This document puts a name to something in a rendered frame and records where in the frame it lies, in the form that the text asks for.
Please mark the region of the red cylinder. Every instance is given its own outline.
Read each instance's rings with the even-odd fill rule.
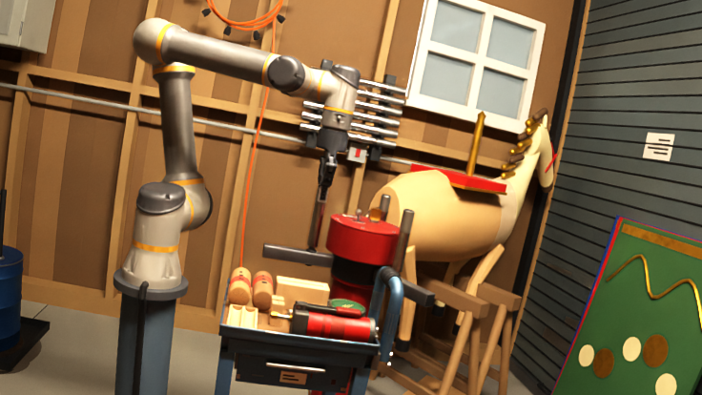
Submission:
[[[368,311],[372,297],[373,285],[356,285],[332,276],[332,288],[329,292],[330,300],[347,299],[355,301],[365,307],[365,311]]]
[[[329,223],[326,248],[347,260],[388,266],[395,256],[399,234],[400,228],[383,220],[335,214]]]
[[[307,336],[369,343],[375,335],[371,319],[367,317],[350,319],[310,311],[307,322]]]

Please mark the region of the green board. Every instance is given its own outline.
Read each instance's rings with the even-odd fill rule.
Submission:
[[[685,282],[652,299],[638,255],[655,298]],[[702,286],[702,242],[618,217],[553,394],[693,394],[702,328],[687,279]]]

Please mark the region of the black platform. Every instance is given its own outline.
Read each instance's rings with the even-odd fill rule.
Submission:
[[[49,332],[49,326],[46,321],[22,317],[19,343],[7,351],[0,352],[0,370],[12,371]]]

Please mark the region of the gold wavy line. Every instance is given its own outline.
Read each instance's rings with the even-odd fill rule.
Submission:
[[[692,279],[683,279],[681,281],[676,282],[673,284],[670,288],[666,289],[662,293],[658,295],[653,295],[653,293],[650,291],[650,277],[649,277],[649,264],[646,262],[646,257],[644,257],[641,254],[634,255],[633,257],[629,258],[626,262],[624,262],[623,265],[617,269],[616,272],[614,272],[611,276],[607,278],[607,282],[609,282],[611,279],[614,278],[614,276],[618,275],[619,272],[622,271],[625,267],[627,267],[628,264],[632,263],[634,260],[637,258],[640,258],[642,262],[644,262],[644,273],[646,274],[646,290],[649,291],[649,297],[653,300],[661,299],[664,296],[668,295],[673,289],[677,288],[678,286],[688,283],[692,287],[692,291],[694,291],[694,299],[697,301],[697,315],[699,316],[699,323],[700,323],[700,329],[702,329],[702,303],[699,301],[699,291],[697,291],[697,285],[694,283]]]

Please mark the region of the drawer handle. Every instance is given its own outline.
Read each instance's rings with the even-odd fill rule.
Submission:
[[[326,373],[326,370],[320,369],[318,367],[307,367],[307,366],[295,366],[293,364],[272,364],[266,363],[266,367],[274,367],[276,369],[285,370],[297,370],[299,372],[309,372],[309,373]]]

